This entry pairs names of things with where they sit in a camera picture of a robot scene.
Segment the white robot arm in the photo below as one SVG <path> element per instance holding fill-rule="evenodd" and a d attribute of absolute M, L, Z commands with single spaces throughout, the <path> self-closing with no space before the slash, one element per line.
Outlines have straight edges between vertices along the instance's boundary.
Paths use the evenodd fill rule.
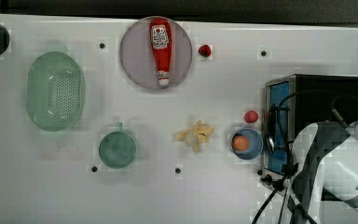
<path fill-rule="evenodd" d="M 322 224 L 324 191 L 358 212 L 358 121 L 346 128 L 313 123 L 297 135 L 292 153 L 298 170 L 287 184 L 282 224 Z"/>

